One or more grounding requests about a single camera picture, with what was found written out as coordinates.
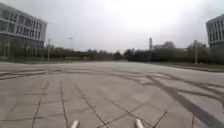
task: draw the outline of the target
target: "paved plaza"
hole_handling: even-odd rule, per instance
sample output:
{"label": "paved plaza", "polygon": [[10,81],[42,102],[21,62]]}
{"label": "paved plaza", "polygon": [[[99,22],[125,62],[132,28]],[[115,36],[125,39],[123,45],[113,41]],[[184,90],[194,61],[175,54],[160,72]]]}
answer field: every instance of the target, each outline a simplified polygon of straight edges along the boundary
{"label": "paved plaza", "polygon": [[0,63],[0,128],[224,128],[224,74],[143,63]]}

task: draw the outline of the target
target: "sky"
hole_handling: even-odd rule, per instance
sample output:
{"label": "sky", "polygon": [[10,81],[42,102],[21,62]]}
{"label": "sky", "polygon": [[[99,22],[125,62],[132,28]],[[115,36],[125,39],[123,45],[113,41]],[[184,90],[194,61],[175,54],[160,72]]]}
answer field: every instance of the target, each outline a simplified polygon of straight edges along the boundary
{"label": "sky", "polygon": [[223,0],[0,0],[48,23],[46,41],[74,50],[147,49],[172,41],[207,43],[205,23]]}

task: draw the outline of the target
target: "pole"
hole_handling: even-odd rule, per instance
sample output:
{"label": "pole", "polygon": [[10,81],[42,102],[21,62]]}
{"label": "pole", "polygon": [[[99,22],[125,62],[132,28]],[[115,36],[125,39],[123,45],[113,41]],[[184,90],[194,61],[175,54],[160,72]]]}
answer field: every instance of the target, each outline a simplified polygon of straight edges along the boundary
{"label": "pole", "polygon": [[194,63],[198,64],[198,43],[197,40],[194,41],[194,45],[195,45],[195,57],[194,57]]}
{"label": "pole", "polygon": [[151,54],[152,54],[152,38],[150,37],[149,38],[149,56],[148,56],[149,61],[151,61],[151,58],[152,58]]}
{"label": "pole", "polygon": [[50,60],[50,42],[51,42],[51,39],[48,39],[47,61],[49,61],[49,60]]}
{"label": "pole", "polygon": [[4,59],[5,59],[5,56],[6,56],[6,55],[5,55],[5,52],[6,52],[5,49],[6,49],[6,48],[5,48],[5,43],[4,43],[4,44],[3,44],[3,58],[4,58]]}

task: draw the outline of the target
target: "street lamp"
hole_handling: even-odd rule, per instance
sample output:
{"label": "street lamp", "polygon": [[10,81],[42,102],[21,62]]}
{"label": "street lamp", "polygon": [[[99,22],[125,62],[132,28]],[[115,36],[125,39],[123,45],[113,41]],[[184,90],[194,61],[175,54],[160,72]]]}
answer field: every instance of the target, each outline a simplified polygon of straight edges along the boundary
{"label": "street lamp", "polygon": [[50,60],[50,42],[51,39],[48,39],[48,47],[47,47],[47,61]]}
{"label": "street lamp", "polygon": [[71,40],[71,45],[72,45],[71,47],[72,47],[72,50],[73,50],[73,38],[72,37],[69,37],[68,40],[69,40],[69,42]]}
{"label": "street lamp", "polygon": [[197,43],[197,40],[194,40],[194,63],[195,64],[198,64],[198,43]]}

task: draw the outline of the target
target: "lamp post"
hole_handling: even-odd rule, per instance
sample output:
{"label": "lamp post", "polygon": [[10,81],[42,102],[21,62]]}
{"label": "lamp post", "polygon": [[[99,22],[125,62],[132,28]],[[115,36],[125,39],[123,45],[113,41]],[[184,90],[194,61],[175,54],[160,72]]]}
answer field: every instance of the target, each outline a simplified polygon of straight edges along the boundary
{"label": "lamp post", "polygon": [[194,48],[194,63],[195,64],[198,64],[198,43],[197,43],[197,40],[194,41],[194,45],[195,45],[195,48]]}
{"label": "lamp post", "polygon": [[47,61],[50,60],[50,42],[51,39],[48,39],[48,47],[47,47]]}

